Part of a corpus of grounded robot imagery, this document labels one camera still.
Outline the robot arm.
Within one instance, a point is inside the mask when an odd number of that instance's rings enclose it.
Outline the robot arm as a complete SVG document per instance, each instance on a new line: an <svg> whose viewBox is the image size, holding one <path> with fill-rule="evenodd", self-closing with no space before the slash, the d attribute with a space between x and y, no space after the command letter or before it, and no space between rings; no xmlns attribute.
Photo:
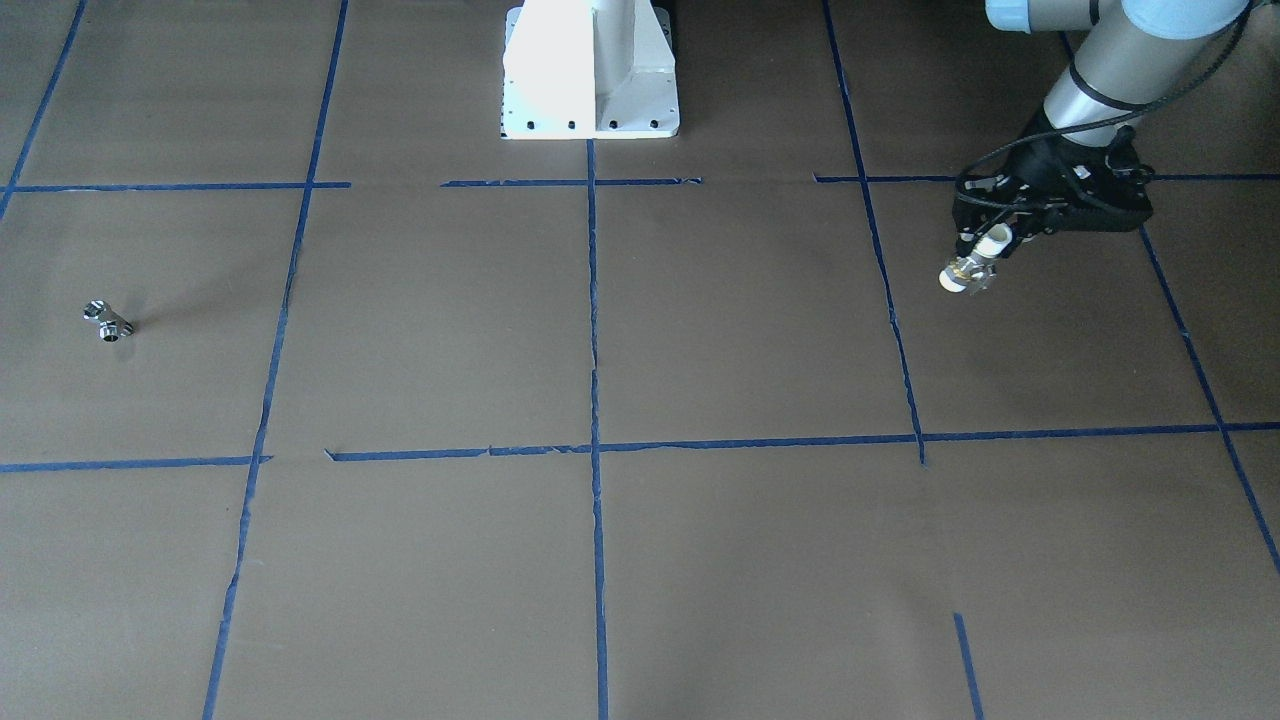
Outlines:
<svg viewBox="0 0 1280 720"><path fill-rule="evenodd" d="M1012 142L955 183L954 270L978 277L1060 232L1125 233L1153 213L1137 127L1207 81L1240 42L1247 1L989 1L989 23L1082 31L1083 44Z"/></svg>

